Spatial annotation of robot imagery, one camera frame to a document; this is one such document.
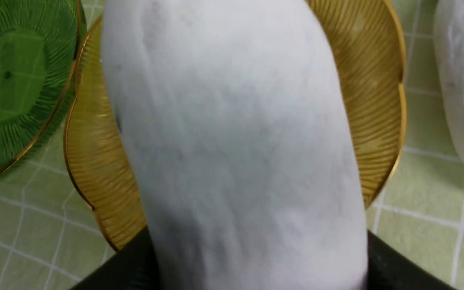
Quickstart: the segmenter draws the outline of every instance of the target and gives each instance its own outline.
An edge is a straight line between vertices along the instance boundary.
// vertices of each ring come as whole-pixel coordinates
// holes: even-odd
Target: amber glass plate
[[[368,207],[394,172],[405,135],[404,37],[388,0],[308,0],[333,48]],[[146,225],[99,62],[102,23],[83,44],[66,123],[66,163],[101,231],[121,249]]]

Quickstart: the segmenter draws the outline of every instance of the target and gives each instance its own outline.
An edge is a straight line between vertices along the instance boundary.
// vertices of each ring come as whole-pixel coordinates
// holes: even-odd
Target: gold rim
[[[402,71],[400,72],[399,83],[398,83],[398,97],[400,98],[400,114],[401,114],[401,117],[400,117],[400,132],[399,132],[399,136],[398,136],[398,143],[396,144],[398,146],[398,149],[396,150],[397,154],[396,154],[395,158],[392,161],[393,165],[391,167],[388,167],[388,168],[390,168],[390,170],[385,174],[385,178],[383,178],[384,182],[381,182],[380,186],[374,191],[374,194],[371,196],[370,200],[368,201],[368,205],[372,204],[373,200],[375,200],[376,197],[379,196],[382,189],[385,187],[385,185],[387,185],[388,180],[390,180],[390,178],[392,178],[396,168],[398,167],[398,163],[400,162],[400,159],[401,159],[401,156],[402,156],[402,150],[403,150],[403,146],[404,146],[405,133],[406,133],[406,127],[407,127],[407,106],[406,106],[406,98],[405,98],[405,91],[404,91],[404,76],[405,76],[405,71],[406,71],[405,38],[404,38],[404,34],[403,34],[403,31],[402,31],[400,21],[399,21],[397,15],[396,15],[396,12],[394,11],[394,8],[393,8],[391,2],[389,0],[382,0],[382,2],[385,4],[385,7],[387,8],[387,11],[389,12],[389,14],[391,15],[391,18],[393,20],[394,28],[395,28],[394,30],[396,31],[397,36],[398,36],[398,46],[400,48],[400,61],[401,61],[400,65],[402,66]],[[103,16],[100,15],[98,17],[98,19],[94,22],[92,27],[89,29],[89,31],[87,33],[87,36],[85,37],[85,40],[83,41],[83,44],[81,46],[79,57],[82,55],[82,52],[85,49],[85,46],[86,46],[89,38],[91,37],[92,32],[95,30],[96,26],[101,24],[102,18],[103,18]],[[78,80],[79,70],[76,70],[75,73],[76,73],[76,80]],[[77,98],[78,98],[77,93],[76,93],[78,91],[77,88],[78,88],[78,82],[76,81],[75,82],[75,100],[74,100],[74,103],[73,103],[72,107],[70,108],[70,112],[69,112],[69,115],[68,115],[68,121],[66,122],[66,127],[65,127],[65,131],[64,131],[64,158],[66,160],[66,167],[67,167],[69,176],[70,176],[70,178],[72,180],[72,183],[74,184],[74,187],[76,188],[77,192],[79,193],[79,195],[83,198],[83,200],[88,204],[88,206],[92,210],[93,215],[94,215],[94,217],[95,217],[95,219],[97,221],[98,227],[99,227],[101,233],[103,234],[103,236],[105,237],[105,240],[107,240],[108,244],[112,247],[112,249],[118,251],[119,248],[112,242],[111,238],[109,237],[109,235],[107,233],[107,229],[105,228],[105,226],[103,226],[103,221],[102,221],[102,218],[101,218],[100,214],[98,213],[98,209],[88,200],[88,198],[85,196],[85,194],[81,191],[81,189],[77,185],[76,180],[75,180],[75,178],[73,176],[73,173],[71,171],[70,158],[69,158],[68,152],[66,150],[66,147],[67,147],[67,144],[68,144],[68,134],[67,134],[67,132],[69,130],[70,118],[72,116],[73,108],[75,107],[75,104],[76,104]]]
[[[80,5],[80,1],[81,0],[75,0],[75,12],[76,12],[76,22],[77,22],[77,31],[76,31],[76,34],[77,34],[77,38],[80,39],[81,38],[81,28],[83,26],[83,23],[82,23],[82,20],[81,20],[81,5]],[[42,127],[40,128],[39,132],[37,133],[37,135],[31,140],[30,143],[28,143],[28,145],[26,147],[24,147],[24,149],[19,153],[17,154],[17,156],[15,156],[15,158],[10,162],[8,163],[1,171],[0,171],[0,176],[2,176],[4,173],[6,173],[9,169],[11,169],[16,163],[19,162],[19,160],[21,160],[23,158],[23,156],[25,156],[28,151],[30,151],[30,149],[33,147],[33,145],[35,145],[35,143],[37,143],[37,141],[39,140],[39,138],[42,136],[42,134],[44,134],[44,132],[46,131],[46,129],[48,128],[48,125],[51,123],[51,121],[53,120],[53,117],[55,117],[55,114],[57,113],[58,109],[60,108],[60,105],[62,104],[62,101],[64,100],[65,96],[66,96],[66,93],[68,92],[69,90],[69,87],[70,87],[70,83],[73,79],[73,74],[74,74],[74,71],[75,71],[75,68],[76,68],[76,63],[77,63],[77,59],[79,57],[79,53],[76,54],[76,59],[72,62],[71,64],[71,67],[70,67],[70,70],[69,70],[69,74],[68,74],[68,80],[66,82],[66,84],[64,85],[64,88],[62,89],[62,92],[60,93],[60,96],[58,98],[58,101],[57,103],[55,104],[55,107],[53,107],[53,110],[51,112],[51,114],[48,116],[48,118],[46,119],[46,121],[44,122],[44,125],[42,125]]]
[[[83,55],[83,52],[85,50],[85,46],[87,44],[87,41],[90,39],[92,33],[94,32],[94,30],[97,28],[97,26],[101,23],[102,21],[102,18],[103,18],[103,15],[100,15],[96,20],[95,22],[92,24],[91,28],[87,31],[87,35],[85,36],[85,38],[83,39],[83,43],[81,44],[81,47],[80,47],[80,50],[79,50],[79,53],[78,53],[78,57],[81,57],[81,55]],[[72,105],[70,107],[70,110],[69,110],[69,113],[68,113],[68,117],[66,119],[66,125],[64,126],[64,136],[63,136],[63,151],[64,151],[64,160],[66,162],[66,169],[68,171],[68,174],[69,174],[69,178],[71,179],[71,182],[74,186],[74,188],[76,189],[77,193],[79,194],[79,196],[85,201],[85,203],[89,206],[89,208],[91,209],[92,211],[92,214],[94,216],[94,219],[96,220],[96,223],[98,225],[98,228],[99,228],[99,231],[101,232],[101,234],[103,235],[103,238],[105,238],[105,240],[107,241],[107,243],[111,246],[111,248],[114,250],[114,251],[118,251],[118,247],[114,245],[114,242],[112,242],[112,240],[110,239],[108,233],[107,233],[107,229],[105,228],[105,226],[103,226],[103,222],[101,220],[101,217],[99,216],[98,212],[97,212],[97,208],[92,204],[92,202],[90,202],[88,200],[88,198],[85,196],[85,194],[83,194],[83,192],[81,191],[80,187],[78,186],[78,184],[76,183],[76,180],[73,176],[73,172],[71,170],[71,164],[70,164],[70,159],[68,158],[68,131],[69,131],[69,127],[70,127],[70,120],[71,120],[71,117],[72,117],[72,114],[73,114],[73,110],[75,108],[75,105],[76,105],[76,102],[78,101],[78,79],[79,79],[79,74],[80,74],[80,71],[78,69],[78,66],[79,66],[79,59],[77,59],[76,61],[76,67],[74,68],[75,72],[75,84],[74,84],[74,90],[75,90],[75,97],[74,97],[74,101],[72,102]]]
[[[396,32],[398,35],[398,42],[400,46],[400,55],[401,55],[401,60],[402,60],[402,75],[400,79],[400,83],[398,84],[398,94],[400,95],[400,111],[401,111],[401,126],[400,126],[400,137],[398,139],[398,144],[400,148],[398,149],[398,155],[395,159],[394,165],[390,172],[388,173],[388,177],[386,178],[385,182],[381,185],[380,189],[377,191],[377,193],[374,195],[373,200],[381,194],[381,191],[384,189],[384,187],[388,184],[389,180],[393,177],[395,174],[396,168],[398,167],[398,164],[400,162],[400,159],[402,158],[402,152],[404,150],[404,142],[405,142],[405,137],[406,137],[406,129],[407,129],[407,103],[406,103],[406,93],[405,93],[405,88],[404,88],[404,78],[406,75],[406,39],[404,38],[404,31],[402,29],[402,25],[400,24],[400,20],[398,19],[398,16],[396,14],[396,11],[393,7],[393,4],[390,2],[390,0],[383,0],[384,4],[388,8],[388,11],[391,15],[391,17],[394,20]]]

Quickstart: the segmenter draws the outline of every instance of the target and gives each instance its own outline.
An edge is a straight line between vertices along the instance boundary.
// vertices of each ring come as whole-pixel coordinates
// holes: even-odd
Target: white grout
[[[72,195],[75,193],[75,190],[72,190],[70,195],[66,197],[64,202],[62,202],[62,209],[64,211],[64,218],[67,219],[67,213],[66,213],[66,204],[69,201],[69,199],[72,197]],[[58,242],[57,242],[57,248],[55,249],[55,254],[53,255],[53,260],[51,262],[52,265],[55,265],[57,263],[57,258],[58,258],[58,253],[60,252],[60,246],[62,244],[62,240],[64,237],[64,233],[66,231],[66,220],[62,222],[62,229],[60,230],[60,235],[58,237]],[[50,267],[50,272],[48,273],[48,278],[46,279],[46,284],[44,284],[44,290],[48,290],[50,286],[50,281],[51,277],[53,277],[53,271],[54,268]]]
[[[406,88],[406,93],[420,94],[420,95],[425,95],[427,97],[441,97],[442,96],[440,92],[412,88],[409,86]]]
[[[46,159],[46,154],[48,153],[48,148],[46,148],[46,152],[44,153],[44,156],[42,156],[42,159],[41,159],[41,165],[44,163],[44,160]],[[37,170],[35,171],[35,173],[33,174],[33,176],[28,180],[28,182],[26,183],[25,186],[22,187],[21,189],[21,204],[24,204],[24,200],[25,200],[25,189],[26,187],[28,187],[31,182],[33,181],[33,179],[35,178],[35,176],[37,176],[37,173],[39,173],[40,171],[40,168],[37,168]],[[20,215],[20,218],[19,218],[19,224],[17,226],[17,233],[15,233],[15,237],[13,239],[13,242],[12,242],[12,246],[11,246],[11,249],[15,249],[15,245],[17,244],[17,240],[19,238],[19,234],[21,232],[21,227],[23,225],[23,219],[24,219],[24,210],[25,208],[23,206],[20,206],[21,208],[21,215]],[[7,268],[8,268],[8,265],[10,264],[10,259],[12,257],[12,251],[10,251],[8,253],[8,256],[7,256],[7,260],[5,262],[5,265],[3,266],[3,269],[1,271],[1,275],[0,275],[0,289],[1,289],[1,286],[3,284],[3,281],[4,281],[4,277],[5,277],[5,274],[6,274],[6,271],[7,271]]]
[[[376,203],[374,204],[376,208],[375,212],[375,219],[373,221],[373,227],[372,227],[372,233],[377,234],[377,231],[379,230],[379,221],[381,220],[381,207],[378,205],[383,205],[384,204],[384,198],[386,195],[386,189],[383,189],[381,192],[381,195],[379,198],[377,198]]]
[[[107,259],[108,259],[108,252],[109,252],[109,246],[108,244],[105,245],[105,254],[103,254],[103,259],[101,259],[101,264],[105,264],[105,262],[107,262]]]
[[[411,58],[413,55],[414,40],[416,39],[415,33],[416,33],[416,28],[418,27],[418,22],[420,21],[420,7],[422,7],[422,0],[417,0],[416,11],[414,12],[413,27],[411,28],[413,36],[409,40],[409,46],[408,46],[409,53],[407,54],[407,59],[406,59],[407,71],[406,71],[405,80],[404,80],[405,86],[407,86],[407,80],[409,79],[409,71],[411,67]]]
[[[459,229],[459,226],[460,226],[459,222],[452,222],[449,220],[424,215],[423,213],[417,213],[416,211],[410,211],[408,209],[399,209],[398,207],[393,207],[393,206],[388,206],[388,205],[383,205],[383,204],[375,205],[375,207],[379,207],[381,209],[384,209],[385,211],[391,211],[392,213],[399,213],[401,215],[425,220],[427,222],[434,222],[436,224],[440,224],[441,226],[449,226],[451,228],[456,228],[456,229]]]
[[[56,270],[57,272],[62,273],[63,275],[69,277],[70,279],[73,279],[73,280],[75,280],[75,281],[81,281],[81,278],[80,278],[80,277],[78,277],[78,276],[76,276],[76,275],[74,275],[74,274],[71,274],[71,273],[69,273],[69,272],[67,272],[67,271],[65,271],[65,270],[63,270],[63,269],[61,269],[61,268],[58,268],[57,266],[54,266],[54,265],[52,265],[52,264],[50,264],[50,263],[48,263],[48,262],[45,262],[45,261],[43,261],[43,260],[41,260],[41,259],[39,259],[39,258],[33,257],[32,255],[28,255],[28,254],[25,253],[25,252],[22,252],[22,251],[19,251],[19,250],[16,250],[16,249],[12,249],[11,246],[8,246],[8,245],[6,245],[6,244],[3,243],[3,242],[0,242],[0,247],[9,250],[11,253],[15,253],[15,254],[21,255],[21,256],[23,256],[23,257],[25,257],[25,258],[31,259],[32,261],[35,261],[35,262],[37,262],[37,263],[39,263],[39,264],[42,264],[42,265],[44,265],[44,266],[52,267],[52,268],[53,268],[54,270]]]
[[[38,163],[38,162],[36,162],[36,161],[33,161],[33,160],[25,160],[25,162],[26,162],[26,163],[33,164],[33,165],[36,165],[36,166],[41,167],[41,168],[44,168],[44,169],[48,169],[48,170],[53,171],[53,172],[56,172],[56,173],[58,173],[58,174],[62,174],[62,175],[64,175],[64,176],[68,176],[68,175],[69,175],[69,173],[68,173],[67,171],[65,171],[65,170],[56,169],[56,168],[53,168],[53,167],[50,167],[50,166],[44,165],[44,164],[41,165],[40,163]]]
[[[463,207],[462,207],[462,214],[460,219],[460,228],[458,238],[456,240],[456,247],[454,248],[454,257],[452,259],[452,268],[451,268],[451,286],[456,285],[457,279],[457,269],[459,263],[459,255],[461,253],[461,248],[463,245],[463,237],[464,237],[464,196],[463,196]]]
[[[33,211],[38,211],[39,213],[43,213],[44,215],[54,217],[54,218],[57,218],[57,219],[59,219],[61,221],[64,221],[67,224],[72,224],[73,226],[79,226],[80,228],[83,228],[83,229],[85,229],[85,230],[87,230],[89,232],[96,233],[98,235],[103,236],[102,233],[100,231],[98,231],[97,229],[91,228],[90,226],[87,226],[85,224],[81,224],[79,222],[74,222],[74,221],[72,221],[70,219],[64,218],[64,217],[59,216],[59,215],[57,215],[55,213],[45,211],[44,209],[39,209],[38,207],[35,207],[33,205],[29,205],[29,204],[26,204],[26,203],[21,203],[21,202],[9,200],[8,198],[4,198],[4,197],[1,197],[1,196],[0,196],[0,200],[3,201],[3,202],[9,203],[9,204],[16,205],[16,206],[22,206],[25,209],[31,209]]]
[[[408,146],[404,147],[404,152],[414,153],[414,154],[422,155],[422,156],[433,157],[433,158],[440,159],[440,160],[446,160],[446,161],[461,163],[461,159],[459,159],[458,156],[453,156],[453,155],[448,155],[448,154],[443,154],[443,153],[437,153],[437,152],[427,151],[427,150],[421,150],[421,149],[408,147]]]

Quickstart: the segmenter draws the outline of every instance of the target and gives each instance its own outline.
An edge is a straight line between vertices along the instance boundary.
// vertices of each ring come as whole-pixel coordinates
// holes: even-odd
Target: gold-rimmed plate
[[[406,121],[404,37],[388,0],[308,0],[333,49],[368,207],[396,168]],[[64,148],[73,183],[101,231],[121,249],[146,220],[107,98],[102,20],[90,29],[76,70]]]
[[[0,175],[67,113],[85,30],[79,0],[0,0]]]

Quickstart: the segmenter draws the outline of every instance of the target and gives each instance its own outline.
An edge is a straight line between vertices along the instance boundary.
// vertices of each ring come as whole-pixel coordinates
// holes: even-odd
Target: green glass plate
[[[72,101],[74,59],[86,31],[78,1],[0,0],[0,174]]]

